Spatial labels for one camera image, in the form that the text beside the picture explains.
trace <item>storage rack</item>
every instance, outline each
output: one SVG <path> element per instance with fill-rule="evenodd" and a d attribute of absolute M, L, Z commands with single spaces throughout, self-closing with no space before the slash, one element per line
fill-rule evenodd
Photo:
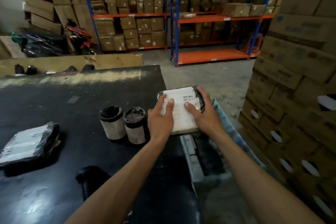
<path fill-rule="evenodd" d="M 218 60 L 233 60 L 233 59 L 249 59 L 251 57 L 258 56 L 259 53 L 252 54 L 257 35 L 260 30 L 261 23 L 264 19 L 271 19 L 274 15 L 263 15 L 260 17 L 228 17 L 224 15 L 204 15 L 197 16 L 191 19 L 180 19 L 180 4 L 181 0 L 176 2 L 176 16 L 173 12 L 173 0 L 170 1 L 170 59 L 174 61 L 175 67 L 181 64 L 190 64 L 190 63 L 200 63 L 200 62 L 210 62 Z M 244 53 L 238 50 L 239 43 L 237 43 L 236 49 L 223 49 L 216 51 L 197 51 L 197 52 L 184 52 L 179 54 L 179 28 L 180 24 L 183 23 L 200 23 L 200 22 L 218 22 L 218 21 L 238 21 L 238 20 L 258 20 L 258 25 L 253 33 L 250 48 L 248 53 Z M 173 30 L 175 30 L 175 46 L 173 45 Z"/>

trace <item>hand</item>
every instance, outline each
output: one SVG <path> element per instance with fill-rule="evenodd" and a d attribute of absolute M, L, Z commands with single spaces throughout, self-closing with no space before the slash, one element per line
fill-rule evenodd
<path fill-rule="evenodd" d="M 211 104 L 210 97 L 202 88 L 197 87 L 197 90 L 203 97 L 205 103 L 205 111 L 199 112 L 195 106 L 189 102 L 184 103 L 185 109 L 191 113 L 199 129 L 206 133 L 212 140 L 216 140 L 217 135 L 225 133 L 225 130 L 218 118 L 218 115 Z"/>
<path fill-rule="evenodd" d="M 150 140 L 162 142 L 166 144 L 171 131 L 173 130 L 173 108 L 174 99 L 169 99 L 166 105 L 166 113 L 160 114 L 163 105 L 163 100 L 167 95 L 160 96 L 154 109 L 148 110 L 148 128 L 150 132 Z"/>

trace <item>finger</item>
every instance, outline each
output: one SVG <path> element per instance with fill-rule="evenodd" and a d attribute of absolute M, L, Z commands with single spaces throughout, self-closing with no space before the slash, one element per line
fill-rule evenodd
<path fill-rule="evenodd" d="M 173 116 L 173 109 L 174 109 L 174 99 L 169 99 L 166 105 L 166 113 L 165 116 Z"/>
<path fill-rule="evenodd" d="M 205 103 L 205 107 L 207 105 L 212 105 L 211 104 L 211 99 L 208 93 L 206 93 L 201 87 L 197 86 L 197 90 L 199 91 L 199 93 L 202 95 L 202 98 L 204 100 Z"/>
<path fill-rule="evenodd" d="M 189 103 L 189 102 L 185 102 L 184 103 L 184 108 L 191 113 L 191 115 L 194 117 L 194 119 L 196 119 L 197 117 L 199 117 L 201 115 L 201 113 L 196 109 L 196 107 Z"/>
<path fill-rule="evenodd" d="M 166 98 L 167 94 L 163 94 L 162 96 L 159 97 L 154 109 L 153 109 L 153 112 L 156 113 L 156 114 L 159 114 L 160 113 L 160 110 L 162 108 L 162 105 L 163 105 L 163 101 L 164 99 Z"/>

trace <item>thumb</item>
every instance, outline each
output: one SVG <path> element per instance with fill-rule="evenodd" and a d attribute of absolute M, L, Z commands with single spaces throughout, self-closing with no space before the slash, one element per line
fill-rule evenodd
<path fill-rule="evenodd" d="M 173 115 L 173 108 L 174 108 L 174 99 L 169 99 L 168 103 L 166 105 L 166 114 L 167 116 L 172 116 Z"/>
<path fill-rule="evenodd" d="M 184 103 L 184 108 L 191 113 L 191 115 L 195 118 L 197 118 L 201 113 L 196 109 L 196 107 L 189 103 L 189 102 L 185 102 Z"/>

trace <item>person's right hand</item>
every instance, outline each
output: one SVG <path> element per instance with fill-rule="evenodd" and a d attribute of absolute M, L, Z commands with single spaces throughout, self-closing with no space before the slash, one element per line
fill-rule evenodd
<path fill-rule="evenodd" d="M 191 115 L 199 127 L 199 129 L 206 133 L 212 140 L 216 140 L 217 135 L 225 133 L 221 121 L 211 104 L 210 97 L 202 88 L 197 87 L 197 90 L 203 97 L 205 103 L 205 111 L 203 113 L 199 112 L 195 106 L 189 102 L 184 103 L 184 107 Z"/>

